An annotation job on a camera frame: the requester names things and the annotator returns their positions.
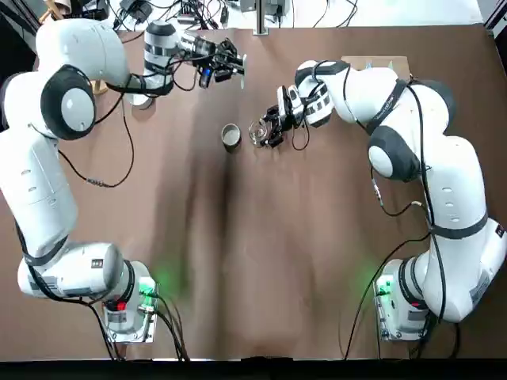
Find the small cup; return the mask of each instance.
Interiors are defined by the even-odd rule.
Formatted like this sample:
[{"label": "small cup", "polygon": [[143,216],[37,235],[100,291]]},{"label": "small cup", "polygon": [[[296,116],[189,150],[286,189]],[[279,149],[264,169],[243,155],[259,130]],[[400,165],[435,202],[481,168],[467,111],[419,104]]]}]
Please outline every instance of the small cup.
[{"label": "small cup", "polygon": [[236,124],[228,124],[222,128],[222,143],[225,150],[232,153],[241,142],[241,130]]}]

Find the wire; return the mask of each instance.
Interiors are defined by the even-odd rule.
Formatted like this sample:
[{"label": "wire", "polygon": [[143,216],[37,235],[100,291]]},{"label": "wire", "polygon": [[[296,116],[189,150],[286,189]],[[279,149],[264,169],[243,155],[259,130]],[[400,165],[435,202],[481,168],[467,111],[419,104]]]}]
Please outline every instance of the wire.
[{"label": "wire", "polygon": [[173,336],[174,348],[176,350],[176,355],[177,355],[178,360],[184,359],[187,362],[190,361],[189,356],[186,355],[186,351],[183,352],[183,347],[181,346],[181,342],[179,342],[178,339],[177,339],[177,335],[174,332],[174,326],[173,326],[173,324],[160,311],[156,311],[155,313],[160,317],[160,319],[162,319],[162,321],[164,322],[164,324],[166,324],[168,330],[170,331],[171,335]]},{"label": "wire", "polygon": [[449,359],[456,359],[459,354],[459,350],[461,349],[461,331],[459,330],[459,323],[454,324],[455,329],[455,338],[454,338],[454,348],[452,349],[451,355],[448,357]]},{"label": "wire", "polygon": [[130,40],[125,40],[125,41],[123,41],[123,40],[122,40],[122,41],[121,41],[121,43],[122,43],[123,45],[128,44],[129,42],[132,42],[132,41],[137,40],[137,39],[138,39],[138,38],[140,38],[143,34],[144,34],[144,31],[142,31],[142,32],[141,32],[140,34],[138,34],[137,36],[132,37]]},{"label": "wire", "polygon": [[187,354],[187,351],[186,351],[185,341],[183,340],[183,324],[181,323],[181,315],[180,315],[179,310],[176,307],[176,304],[173,302],[173,300],[171,298],[169,298],[171,306],[174,308],[174,310],[176,310],[177,321],[175,320],[174,316],[172,315],[170,308],[167,306],[166,300],[159,294],[156,295],[156,298],[158,298],[162,301],[162,303],[164,304],[164,307],[166,308],[167,315],[169,316],[170,322],[172,322],[172,324],[175,324],[177,327],[177,332],[179,333],[179,341],[181,344],[181,356],[184,359],[186,358],[185,360],[190,361],[189,355]]},{"label": "wire", "polygon": [[112,5],[111,5],[111,2],[109,0],[105,0],[105,2],[107,3],[108,7],[111,9],[112,13],[114,14],[114,17],[115,17],[115,22],[116,21],[119,21],[120,22],[120,25],[123,25],[123,27],[125,28],[125,30],[127,30],[128,32],[131,32],[131,30],[129,28],[127,28],[127,26],[125,25],[124,21],[125,19],[127,18],[128,14],[125,15],[125,17],[122,19],[118,16],[118,13],[116,13],[116,11],[113,9]]},{"label": "wire", "polygon": [[377,335],[377,359],[382,359],[382,352],[380,351],[380,331],[379,331],[379,308],[375,304],[375,330]]},{"label": "wire", "polygon": [[[212,1],[213,1],[213,0],[210,0],[210,1],[209,1],[209,3],[208,3],[208,5],[206,6],[206,10],[208,11],[208,14],[209,14],[209,15],[211,15],[211,12],[210,12],[210,10],[209,10],[209,5],[212,3]],[[218,8],[218,10],[217,10],[217,11],[216,11],[216,12],[215,12],[212,16],[210,16],[210,17],[206,20],[206,22],[210,23],[210,25],[212,25],[210,21],[211,21],[211,20],[213,20],[217,14],[219,14],[220,10],[222,10],[222,4],[223,4],[223,6],[227,6],[225,3],[223,3],[223,0],[219,0],[219,8]]]},{"label": "wire", "polygon": [[357,2],[359,0],[356,0],[356,2],[351,2],[350,0],[346,0],[348,4],[352,5],[352,10],[350,11],[350,14],[349,16],[343,20],[342,23],[340,23],[339,25],[336,26],[336,28],[340,28],[341,26],[345,25],[345,26],[349,26],[350,25],[350,21],[353,19],[353,17],[356,15],[357,13]]},{"label": "wire", "polygon": [[370,290],[370,287],[373,284],[373,281],[375,281],[375,277],[380,273],[380,271],[382,270],[383,266],[389,261],[389,259],[396,252],[398,252],[405,244],[407,244],[407,243],[417,243],[417,242],[424,241],[424,240],[426,240],[428,238],[429,235],[430,234],[427,233],[424,237],[421,237],[419,239],[405,240],[403,243],[399,244],[395,249],[393,249],[391,251],[391,253],[389,253],[387,255],[387,257],[383,260],[382,264],[378,267],[378,269],[376,270],[375,274],[372,276],[372,279],[370,279],[370,282],[368,283],[368,286],[364,290],[363,296],[362,296],[362,298],[360,300],[360,303],[359,303],[359,307],[357,308],[357,312],[356,312],[356,316],[354,317],[354,322],[353,322],[353,325],[352,325],[352,331],[350,332],[349,344],[347,345],[347,351],[345,352],[344,360],[347,360],[347,358],[349,357],[350,346],[352,344],[352,338],[353,338],[353,335],[354,335],[354,330],[356,329],[357,319],[359,318],[359,313],[360,313],[361,308],[363,306],[364,299],[366,298],[366,295],[368,294],[368,292]]},{"label": "wire", "polygon": [[370,165],[370,178],[372,179],[372,183],[373,183],[373,188],[374,188],[374,191],[375,191],[375,194],[377,196],[377,199],[379,200],[379,203],[380,203],[380,206],[382,207],[382,211],[388,215],[388,216],[391,216],[392,218],[396,218],[402,214],[404,214],[410,207],[412,206],[419,206],[422,208],[423,211],[425,211],[425,209],[423,208],[422,206],[422,203],[421,202],[418,202],[416,200],[408,203],[401,211],[398,211],[398,212],[389,212],[385,206],[383,205],[383,201],[382,201],[382,196],[380,195],[380,190],[379,190],[379,187],[377,186],[377,183],[376,183],[376,180],[375,180],[375,177],[373,176],[373,166]]},{"label": "wire", "polygon": [[310,129],[308,129],[308,123],[305,119],[305,117],[303,116],[303,120],[304,120],[304,128],[307,130],[307,141],[304,143],[304,145],[301,147],[301,148],[298,148],[295,144],[294,144],[294,136],[295,136],[295,128],[292,128],[292,147],[295,149],[295,150],[298,150],[299,152],[301,150],[305,150],[308,146],[308,144],[310,143]]},{"label": "wire", "polygon": [[177,84],[176,82],[176,77],[174,75],[176,75],[176,71],[177,69],[179,69],[181,67],[181,65],[183,64],[183,62],[181,62],[177,67],[176,69],[174,70],[173,72],[173,83],[174,85],[178,88],[178,89],[182,89],[183,91],[187,91],[187,92],[190,92],[192,91],[193,89],[196,88],[196,82],[197,82],[197,70],[195,71],[194,75],[193,75],[193,84],[192,84],[192,87],[190,87],[189,89],[186,89],[185,87],[181,87],[179,84]]},{"label": "wire", "polygon": [[125,92],[122,92],[120,94],[120,97],[118,97],[118,100],[112,106],[112,108],[109,111],[107,111],[106,114],[103,115],[99,120],[97,120],[94,125],[100,124],[104,120],[106,120],[112,114],[112,112],[116,109],[116,107],[118,107],[118,104],[122,101],[122,99],[124,98],[124,95],[125,95]]},{"label": "wire", "polygon": [[150,6],[153,6],[154,8],[158,8],[160,10],[170,10],[174,6],[174,3],[175,3],[175,2],[173,2],[173,4],[171,4],[170,6],[157,6],[153,2],[148,2],[147,0],[137,0],[137,1],[138,2],[146,2],[146,3],[150,4]]},{"label": "wire", "polygon": [[318,19],[318,21],[314,24],[314,26],[312,26],[312,28],[316,27],[317,24],[321,21],[321,19],[324,18],[329,7],[330,7],[330,0],[326,0],[326,10],[324,10],[324,14]]},{"label": "wire", "polygon": [[[426,168],[425,153],[424,153],[424,150],[425,150],[424,149],[424,120],[422,117],[422,107],[421,107],[421,102],[419,101],[419,97],[415,93],[412,86],[408,85],[407,89],[414,96],[414,100],[417,105],[417,111],[419,113],[419,128],[421,129],[421,133],[420,133],[420,139],[421,139],[421,141],[420,141],[420,144],[421,144],[421,153],[420,153],[420,155],[421,155],[421,179],[422,179],[422,185],[423,185],[425,195],[426,195],[426,203],[428,204],[428,209],[429,209],[428,220],[429,220],[430,230],[431,230],[432,227],[435,225],[435,214],[433,213],[433,204],[431,201],[431,196],[429,194],[428,178],[426,176],[427,168]],[[442,306],[440,307],[440,313],[438,315],[438,323],[440,324],[442,322],[442,319],[444,318],[445,306],[447,303],[447,286],[445,283],[444,262],[442,261],[440,247],[438,246],[438,241],[436,240],[435,234],[433,232],[431,233],[431,237],[433,240],[433,244],[435,245],[436,258],[438,259],[438,266],[440,269],[440,280],[442,282]]]},{"label": "wire", "polygon": [[102,180],[95,180],[93,178],[87,178],[85,176],[83,176],[76,168],[75,166],[72,164],[71,160],[68,158],[68,156],[66,156],[64,154],[64,152],[62,152],[60,149],[58,149],[58,152],[61,154],[61,156],[63,157],[63,159],[65,161],[67,161],[67,164],[69,164],[69,166],[71,167],[71,169],[74,171],[74,173],[76,173],[76,175],[81,178],[82,180],[84,180],[85,182],[88,182],[89,184],[93,184],[95,186],[98,186],[98,187],[101,187],[101,188],[117,188],[118,186],[120,186],[121,184],[123,184],[127,178],[130,176],[130,173],[132,171],[132,168],[134,167],[134,158],[135,158],[135,149],[134,149],[134,141],[132,140],[132,135],[130,133],[130,130],[128,129],[128,125],[127,125],[127,118],[125,116],[125,107],[124,107],[124,102],[122,101],[121,102],[121,111],[123,113],[123,120],[124,120],[124,126],[125,126],[125,130],[127,131],[127,135],[128,135],[128,141],[130,142],[130,147],[131,147],[131,151],[132,151],[132,158],[131,158],[131,161],[130,161],[130,166],[128,167],[128,170],[127,170],[127,173],[124,175],[124,177],[119,180],[118,182],[116,182],[115,184],[106,184],[104,181]]}]

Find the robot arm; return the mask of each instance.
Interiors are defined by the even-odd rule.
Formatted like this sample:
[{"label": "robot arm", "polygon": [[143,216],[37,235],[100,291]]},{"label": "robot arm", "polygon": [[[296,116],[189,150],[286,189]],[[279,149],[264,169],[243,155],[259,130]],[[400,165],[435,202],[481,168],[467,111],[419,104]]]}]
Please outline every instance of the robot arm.
[{"label": "robot arm", "polygon": [[145,38],[141,76],[128,69],[111,28],[84,19],[48,23],[36,37],[38,71],[9,78],[0,92],[6,122],[0,129],[0,189],[21,241],[20,289],[56,300],[100,298],[110,339],[128,343],[153,340],[155,300],[147,295],[156,285],[142,263],[124,260],[115,245],[70,241],[78,211],[59,163],[58,139],[91,132],[96,109],[90,81],[159,96],[172,89],[170,64],[178,60],[190,59],[202,70],[203,87],[213,73],[217,82],[244,74],[244,59],[229,40],[217,45],[160,24],[150,25]]},{"label": "robot arm", "polygon": [[335,109],[370,136],[368,158],[376,172],[412,181],[424,170],[435,238],[427,252],[387,263],[375,283],[385,340],[419,339],[428,311],[439,315],[442,306],[444,320],[462,321],[477,306],[507,250],[502,226],[487,214],[473,146],[444,135],[456,111],[450,90],[434,81],[408,85],[389,68],[354,70],[343,61],[305,62],[296,71],[295,86],[279,88],[277,117],[272,117],[271,135],[262,140],[272,146],[273,131],[281,134],[303,122],[320,127]]}]

